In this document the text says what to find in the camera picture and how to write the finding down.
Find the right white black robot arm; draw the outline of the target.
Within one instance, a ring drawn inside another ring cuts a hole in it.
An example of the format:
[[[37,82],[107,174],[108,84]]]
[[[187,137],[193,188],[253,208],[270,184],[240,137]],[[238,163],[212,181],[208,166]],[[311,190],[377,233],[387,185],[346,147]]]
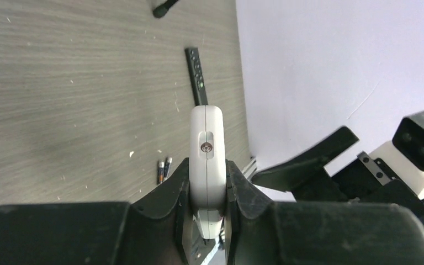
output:
[[[255,185],[291,192],[296,201],[397,204],[411,210],[424,226],[424,199],[419,199],[381,158],[361,152],[330,176],[325,166],[359,138],[342,126],[313,147],[251,177]]]

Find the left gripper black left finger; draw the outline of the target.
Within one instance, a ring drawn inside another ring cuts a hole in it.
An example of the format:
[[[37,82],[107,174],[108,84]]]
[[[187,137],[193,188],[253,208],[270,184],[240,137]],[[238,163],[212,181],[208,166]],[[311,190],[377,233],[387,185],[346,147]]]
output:
[[[188,264],[188,167],[134,203],[0,205],[0,264]]]

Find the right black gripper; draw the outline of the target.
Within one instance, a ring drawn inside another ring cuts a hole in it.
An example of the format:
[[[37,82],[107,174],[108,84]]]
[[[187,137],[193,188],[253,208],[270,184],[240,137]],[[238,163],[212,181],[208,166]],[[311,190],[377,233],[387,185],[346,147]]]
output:
[[[324,166],[356,144],[359,138],[346,126],[289,161],[257,172],[255,185],[290,192],[296,200],[397,204],[424,216],[424,201],[399,178],[388,174],[361,152],[348,166],[330,177]]]

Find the white remote control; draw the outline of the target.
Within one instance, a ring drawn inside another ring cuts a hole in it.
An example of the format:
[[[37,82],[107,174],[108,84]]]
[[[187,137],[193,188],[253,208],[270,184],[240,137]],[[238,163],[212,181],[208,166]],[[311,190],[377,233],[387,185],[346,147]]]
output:
[[[219,237],[226,201],[223,114],[213,105],[194,107],[190,119],[189,196],[203,239]]]

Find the black remote control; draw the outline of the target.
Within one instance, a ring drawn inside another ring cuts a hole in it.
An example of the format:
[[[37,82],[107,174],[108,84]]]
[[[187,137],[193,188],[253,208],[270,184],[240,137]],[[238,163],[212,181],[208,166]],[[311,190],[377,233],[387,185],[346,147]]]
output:
[[[195,105],[208,105],[202,65],[197,47],[184,49]]]

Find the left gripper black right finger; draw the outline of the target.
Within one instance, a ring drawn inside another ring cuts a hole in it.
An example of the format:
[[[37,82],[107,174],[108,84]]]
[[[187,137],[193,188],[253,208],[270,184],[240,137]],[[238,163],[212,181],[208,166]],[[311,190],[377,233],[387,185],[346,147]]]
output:
[[[275,202],[227,162],[227,264],[424,264],[424,227],[402,206]]]

